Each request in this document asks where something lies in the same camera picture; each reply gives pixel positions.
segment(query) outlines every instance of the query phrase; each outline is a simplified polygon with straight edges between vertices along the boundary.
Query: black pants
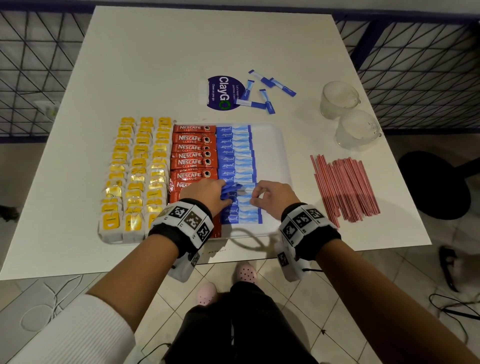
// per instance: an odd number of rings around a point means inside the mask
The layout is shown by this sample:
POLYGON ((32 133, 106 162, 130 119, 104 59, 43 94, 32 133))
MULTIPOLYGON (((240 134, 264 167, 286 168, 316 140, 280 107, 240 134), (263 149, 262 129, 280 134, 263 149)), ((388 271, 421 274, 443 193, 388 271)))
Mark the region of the black pants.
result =
POLYGON ((195 306, 165 354, 168 363, 317 363, 274 303, 237 282, 208 306, 195 306))

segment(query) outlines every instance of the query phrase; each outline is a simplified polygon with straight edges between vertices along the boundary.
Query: tiled floor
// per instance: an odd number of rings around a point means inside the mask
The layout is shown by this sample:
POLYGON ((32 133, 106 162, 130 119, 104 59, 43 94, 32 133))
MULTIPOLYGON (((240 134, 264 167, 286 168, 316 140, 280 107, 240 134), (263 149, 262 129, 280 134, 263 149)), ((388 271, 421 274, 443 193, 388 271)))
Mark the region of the tiled floor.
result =
MULTIPOLYGON (((407 151, 418 149, 432 151, 454 165, 479 156, 476 146, 480 135, 394 136, 389 137, 388 141, 397 158, 407 151)), ((432 246, 360 252, 397 286, 433 313, 435 309, 428 301, 430 294, 437 292, 453 296, 444 283, 438 265, 438 246, 450 244, 471 254, 480 253, 480 179, 470 178, 468 183, 474 203, 464 217, 455 221, 442 221, 422 215, 432 246)), ((312 355, 319 362, 380 363, 323 273, 311 272, 301 282, 289 283, 283 278, 276 260, 258 260, 251 263, 259 272, 262 290, 282 309, 300 340, 311 348, 312 355)), ((195 305, 199 287, 210 281, 220 291, 227 291, 231 286, 235 266, 236 263, 198 266, 186 283, 167 277, 135 333, 138 349, 147 354, 157 345, 171 342, 186 312, 195 305)), ((85 292, 101 276, 85 275, 81 285, 63 301, 61 307, 64 308, 78 294, 85 292)), ((36 297, 34 290, 40 289, 42 282, 47 282, 52 289, 58 290, 67 279, 58 277, 0 282, 0 309, 7 307, 0 312, 0 330, 7 329, 2 326, 4 313, 7 310, 15 311, 15 307, 19 307, 23 301, 21 298, 29 294, 29 291, 32 292, 33 299, 36 297)), ((64 290, 69 292, 73 288, 74 285, 71 285, 64 290)), ((478 292, 480 286, 473 286, 456 297, 466 300, 478 292)), ((468 332, 468 347, 480 356, 480 323, 458 318, 468 332)), ((463 331, 455 320, 442 316, 441 321, 458 337, 464 339, 463 331)), ((3 344, 0 343, 0 352, 2 349, 3 344)), ((157 363, 165 351, 166 347, 162 346, 148 359, 157 363)), ((7 360, 5 355, 0 355, 0 364, 7 360)))

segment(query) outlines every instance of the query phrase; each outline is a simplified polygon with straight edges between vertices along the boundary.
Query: forearm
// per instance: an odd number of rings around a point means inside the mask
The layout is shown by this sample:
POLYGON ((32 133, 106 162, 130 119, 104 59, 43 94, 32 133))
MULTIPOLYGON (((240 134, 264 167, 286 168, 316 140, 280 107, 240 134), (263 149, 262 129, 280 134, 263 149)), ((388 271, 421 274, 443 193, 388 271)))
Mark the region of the forearm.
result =
POLYGON ((439 320, 341 240, 316 261, 385 364, 480 363, 439 320))
POLYGON ((178 254, 170 239, 151 235, 87 294, 110 305, 135 331, 178 254))

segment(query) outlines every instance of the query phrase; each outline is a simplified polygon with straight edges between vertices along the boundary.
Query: left hand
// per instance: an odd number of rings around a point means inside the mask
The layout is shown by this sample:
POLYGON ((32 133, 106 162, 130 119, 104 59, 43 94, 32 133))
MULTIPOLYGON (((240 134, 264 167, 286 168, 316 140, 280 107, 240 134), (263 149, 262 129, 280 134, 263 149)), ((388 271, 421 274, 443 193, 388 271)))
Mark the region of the left hand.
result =
POLYGON ((222 209, 232 204, 232 200, 220 200, 224 180, 212 180, 203 178, 198 182, 185 187, 180 192, 180 199, 193 198, 203 203, 210 210, 212 216, 216 216, 222 209))

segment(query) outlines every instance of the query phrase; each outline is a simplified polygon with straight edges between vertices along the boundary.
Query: cable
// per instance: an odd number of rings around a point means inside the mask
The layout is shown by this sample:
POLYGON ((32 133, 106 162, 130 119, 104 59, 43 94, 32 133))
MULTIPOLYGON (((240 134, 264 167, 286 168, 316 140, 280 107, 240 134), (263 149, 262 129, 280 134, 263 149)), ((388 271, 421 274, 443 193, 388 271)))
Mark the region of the cable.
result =
POLYGON ((470 302, 462 302, 462 301, 459 301, 457 300, 456 298, 452 298, 452 297, 447 297, 447 296, 443 296, 442 294, 438 294, 438 293, 432 293, 430 296, 428 296, 428 300, 430 301, 430 303, 432 304, 433 307, 435 307, 437 310, 438 310, 438 315, 437 315, 437 318, 440 318, 440 313, 444 313, 448 316, 450 316, 452 319, 454 319, 456 322, 458 322, 458 324, 460 325, 460 327, 462 328, 462 331, 465 335, 465 338, 463 340, 463 342, 465 343, 465 345, 468 344, 468 340, 469 340, 469 337, 468 337, 468 333, 467 331, 465 330, 465 328, 463 327, 462 323, 460 322, 459 319, 457 319, 456 317, 453 317, 451 314, 449 314, 448 312, 445 312, 444 309, 445 308, 448 308, 448 307, 461 307, 461 306, 465 306, 467 307, 468 309, 470 309, 471 311, 473 311, 478 317, 480 317, 479 313, 477 311, 475 311, 473 308, 471 308, 470 306, 468 306, 469 304, 476 304, 476 303, 480 303, 480 301, 478 300, 480 296, 480 293, 478 293, 475 298, 473 299, 473 301, 470 301, 470 302), (448 304, 448 305, 445 305, 445 306, 442 306, 442 307, 438 307, 436 306, 433 302, 432 302, 432 297, 433 296, 439 296, 439 297, 444 297, 444 298, 447 298, 449 300, 452 300, 452 301, 457 301, 457 303, 453 303, 453 304, 448 304))
POLYGON ((140 364, 140 362, 145 359, 147 356, 149 356, 151 353, 153 353, 155 350, 157 350, 160 346, 166 345, 167 347, 170 347, 172 344, 171 342, 164 342, 163 344, 158 345, 155 349, 153 349, 151 352, 149 352, 147 355, 145 355, 142 359, 137 361, 137 364, 140 364))
POLYGON ((20 327, 21 327, 23 330, 29 331, 29 332, 39 332, 39 331, 43 330, 43 328, 44 328, 46 325, 48 325, 51 320, 53 320, 55 317, 57 317, 57 315, 59 314, 59 313, 57 313, 57 309, 60 309, 60 312, 63 311, 62 307, 60 306, 60 303, 62 303, 63 300, 65 300, 65 298, 67 298, 67 297, 70 295, 70 293, 72 293, 74 290, 76 290, 76 289, 78 288, 78 286, 80 286, 80 283, 82 283, 83 277, 84 277, 84 276, 83 276, 83 274, 82 274, 82 275, 79 275, 79 276, 70 278, 68 281, 66 281, 66 282, 63 284, 63 286, 60 287, 59 291, 56 292, 56 293, 55 293, 55 291, 54 291, 48 284, 46 284, 45 282, 43 282, 43 284, 45 285, 45 287, 47 287, 48 290, 53 293, 53 306, 50 306, 49 304, 46 304, 46 303, 42 303, 42 304, 38 304, 38 305, 36 305, 36 306, 33 306, 32 308, 30 308, 27 312, 25 312, 25 313, 23 314, 22 318, 20 319, 20 327), (72 282, 73 280, 75 280, 75 279, 77 279, 77 278, 79 278, 79 277, 80 277, 80 280, 78 281, 77 285, 76 285, 70 292, 68 292, 68 294, 66 294, 65 297, 63 297, 61 301, 58 302, 58 294, 61 292, 61 290, 63 290, 67 284, 69 284, 70 282, 72 282), (47 323, 46 323, 41 329, 39 329, 39 330, 31 330, 31 329, 27 328, 27 327, 24 325, 24 318, 25 318, 25 316, 26 316, 31 310, 33 310, 34 308, 36 308, 36 307, 41 307, 41 306, 49 307, 49 308, 51 308, 51 310, 52 310, 52 312, 51 312, 51 314, 50 314, 50 317, 48 318, 47 323))

